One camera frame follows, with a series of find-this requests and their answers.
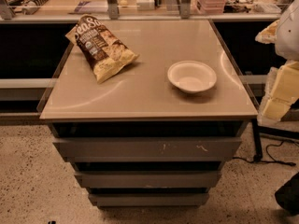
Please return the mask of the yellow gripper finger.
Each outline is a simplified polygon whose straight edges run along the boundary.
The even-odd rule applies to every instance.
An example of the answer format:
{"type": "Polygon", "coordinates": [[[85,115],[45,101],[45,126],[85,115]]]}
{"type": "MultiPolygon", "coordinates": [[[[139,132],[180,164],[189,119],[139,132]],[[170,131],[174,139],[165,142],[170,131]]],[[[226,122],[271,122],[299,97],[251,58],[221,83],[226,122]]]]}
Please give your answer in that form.
{"type": "Polygon", "coordinates": [[[263,44],[275,44],[277,41],[278,20],[273,21],[255,36],[255,40],[263,44]]]}
{"type": "Polygon", "coordinates": [[[261,103],[264,118],[280,121],[299,99],[299,62],[288,60],[267,75],[265,96],[261,103]]]}

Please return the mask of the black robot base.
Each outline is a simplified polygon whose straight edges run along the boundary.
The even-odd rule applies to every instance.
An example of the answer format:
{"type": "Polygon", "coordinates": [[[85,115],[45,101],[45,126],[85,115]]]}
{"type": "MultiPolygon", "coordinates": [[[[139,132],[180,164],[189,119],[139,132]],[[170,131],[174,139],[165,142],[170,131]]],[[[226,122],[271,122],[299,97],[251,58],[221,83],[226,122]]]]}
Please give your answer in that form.
{"type": "Polygon", "coordinates": [[[299,214],[299,173],[275,192],[278,205],[292,215],[299,214]]]}

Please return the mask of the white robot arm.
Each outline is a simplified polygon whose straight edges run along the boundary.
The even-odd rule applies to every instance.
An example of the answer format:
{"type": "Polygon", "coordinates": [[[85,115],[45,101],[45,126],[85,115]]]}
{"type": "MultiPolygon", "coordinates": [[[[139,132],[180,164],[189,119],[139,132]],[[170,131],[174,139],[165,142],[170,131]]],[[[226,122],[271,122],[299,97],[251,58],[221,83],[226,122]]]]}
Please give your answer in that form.
{"type": "Polygon", "coordinates": [[[278,122],[299,99],[299,0],[294,0],[255,40],[274,44],[276,55],[286,60],[280,68],[270,69],[258,114],[261,124],[278,122]]]}

